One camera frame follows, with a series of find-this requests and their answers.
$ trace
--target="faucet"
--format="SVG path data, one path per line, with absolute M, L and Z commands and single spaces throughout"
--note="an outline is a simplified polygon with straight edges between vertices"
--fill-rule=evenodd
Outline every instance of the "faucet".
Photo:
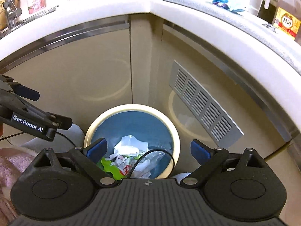
M 4 0 L 3 3 L 3 8 L 5 9 L 6 22 L 9 30 L 16 27 L 16 18 L 22 14 L 22 9 L 17 8 L 14 2 L 15 0 Z

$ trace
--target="cabinet door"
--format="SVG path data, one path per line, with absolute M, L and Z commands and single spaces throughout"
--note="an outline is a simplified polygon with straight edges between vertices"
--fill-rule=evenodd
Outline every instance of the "cabinet door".
M 40 92 L 31 102 L 73 119 L 84 132 L 104 111 L 131 104 L 129 29 L 77 40 L 6 73 Z
M 174 60 L 211 94 L 244 133 L 228 148 L 230 152 L 242 153 L 244 149 L 253 147 L 262 157 L 266 157 L 284 145 L 282 137 L 265 113 L 239 85 L 197 50 L 163 30 L 154 107 L 166 114 L 178 130 L 181 153 L 177 172 L 191 172 L 199 166 L 190 154 L 190 142 L 193 139 L 199 139 L 211 148 L 216 144 L 169 86 Z

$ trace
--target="metal screw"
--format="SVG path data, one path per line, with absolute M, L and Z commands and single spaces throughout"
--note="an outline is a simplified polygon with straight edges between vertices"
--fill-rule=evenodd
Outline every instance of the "metal screw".
M 103 177 L 100 180 L 100 183 L 103 185 L 111 185 L 111 184 L 115 183 L 115 179 L 113 179 L 112 177 Z
M 194 185 L 198 183 L 198 180 L 194 177 L 187 177 L 183 179 L 183 183 L 186 185 Z

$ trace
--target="yellow label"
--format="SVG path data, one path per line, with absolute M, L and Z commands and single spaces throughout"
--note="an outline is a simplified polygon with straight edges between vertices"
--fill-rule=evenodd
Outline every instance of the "yellow label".
M 291 39 L 296 39 L 300 24 L 301 21 L 298 20 L 294 15 L 280 7 L 278 8 L 274 26 L 284 31 L 290 36 Z

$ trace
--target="ventilation grille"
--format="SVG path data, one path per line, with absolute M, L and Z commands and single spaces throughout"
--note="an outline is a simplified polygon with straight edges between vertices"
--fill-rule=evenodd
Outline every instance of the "ventilation grille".
M 173 64 L 170 86 L 218 146 L 229 148 L 243 135 L 219 103 L 176 61 Z

